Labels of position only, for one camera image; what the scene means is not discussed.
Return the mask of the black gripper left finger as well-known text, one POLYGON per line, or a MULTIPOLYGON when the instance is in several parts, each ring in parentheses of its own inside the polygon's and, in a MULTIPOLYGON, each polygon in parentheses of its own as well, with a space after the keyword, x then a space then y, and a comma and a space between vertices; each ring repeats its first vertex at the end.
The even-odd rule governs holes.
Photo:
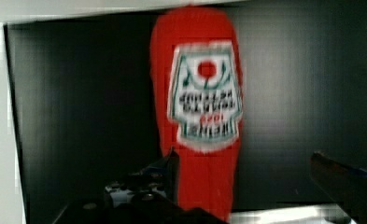
POLYGON ((129 203, 135 194, 155 192, 164 198, 176 202, 179 171, 179 156, 171 148, 166 156, 142 168, 121 176, 109 183, 104 189, 104 199, 108 206, 118 207, 129 203))

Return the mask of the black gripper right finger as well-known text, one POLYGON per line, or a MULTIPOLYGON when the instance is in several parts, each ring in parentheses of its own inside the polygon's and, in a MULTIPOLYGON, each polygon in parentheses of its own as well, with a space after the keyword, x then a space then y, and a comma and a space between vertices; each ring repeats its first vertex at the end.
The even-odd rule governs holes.
POLYGON ((314 152, 310 174, 318 187, 357 224, 367 224, 367 171, 314 152))

